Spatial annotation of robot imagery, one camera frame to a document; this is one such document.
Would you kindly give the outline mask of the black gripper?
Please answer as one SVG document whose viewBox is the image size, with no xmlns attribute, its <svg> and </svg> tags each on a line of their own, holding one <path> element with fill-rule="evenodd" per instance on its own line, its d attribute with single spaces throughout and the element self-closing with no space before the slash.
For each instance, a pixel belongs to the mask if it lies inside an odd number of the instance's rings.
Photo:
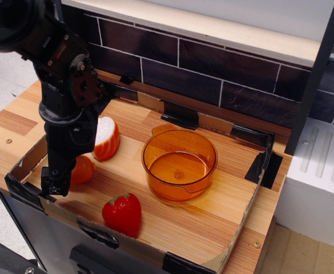
<svg viewBox="0 0 334 274">
<path fill-rule="evenodd" d="M 67 196 L 71 163 L 77 156 L 94 149 L 98 113 L 92 108 L 84 108 L 68 116 L 44 111 L 43 119 L 49 167 L 41 170 L 42 193 L 45 196 Z"/>
</svg>

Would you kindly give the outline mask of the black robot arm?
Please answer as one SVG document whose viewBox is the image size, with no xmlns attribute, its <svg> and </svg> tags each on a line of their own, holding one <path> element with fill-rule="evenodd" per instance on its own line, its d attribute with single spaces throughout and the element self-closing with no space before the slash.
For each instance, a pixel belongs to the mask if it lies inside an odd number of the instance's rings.
<svg viewBox="0 0 334 274">
<path fill-rule="evenodd" d="M 86 44 L 58 19 L 50 1 L 0 1 L 0 52 L 12 51 L 33 63 L 41 82 L 48 155 L 42 192 L 66 196 L 77 157 L 94 149 L 109 98 Z"/>
</svg>

